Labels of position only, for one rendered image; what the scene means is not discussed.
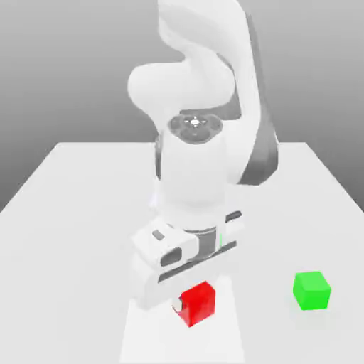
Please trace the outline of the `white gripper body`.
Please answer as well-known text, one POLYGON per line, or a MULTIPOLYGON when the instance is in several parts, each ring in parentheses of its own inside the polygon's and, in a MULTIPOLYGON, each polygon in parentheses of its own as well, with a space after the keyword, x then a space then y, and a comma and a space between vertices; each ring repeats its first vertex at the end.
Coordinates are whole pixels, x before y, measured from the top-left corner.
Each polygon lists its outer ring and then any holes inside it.
POLYGON ((240 251, 244 223, 182 231, 150 223, 132 238, 132 298, 149 310, 203 281, 213 282, 232 270, 240 251))

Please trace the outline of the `small green cube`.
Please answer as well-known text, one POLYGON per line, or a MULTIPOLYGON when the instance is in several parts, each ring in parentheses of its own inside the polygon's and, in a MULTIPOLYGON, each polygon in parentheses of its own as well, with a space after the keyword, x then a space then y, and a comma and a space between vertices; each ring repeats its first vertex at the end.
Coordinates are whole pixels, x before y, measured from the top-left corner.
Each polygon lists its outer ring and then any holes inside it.
POLYGON ((331 286, 320 271, 295 274, 292 292, 303 311, 326 309, 331 291, 331 286))

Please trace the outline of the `small red cube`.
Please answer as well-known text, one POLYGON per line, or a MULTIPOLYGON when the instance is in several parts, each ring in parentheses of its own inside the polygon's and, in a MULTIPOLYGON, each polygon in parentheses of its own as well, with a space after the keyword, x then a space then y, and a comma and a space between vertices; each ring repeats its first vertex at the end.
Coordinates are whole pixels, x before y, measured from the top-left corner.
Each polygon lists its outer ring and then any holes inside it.
POLYGON ((179 297, 183 301, 183 310, 176 313, 187 327, 194 326, 215 313, 215 289, 207 281, 191 287, 179 297))

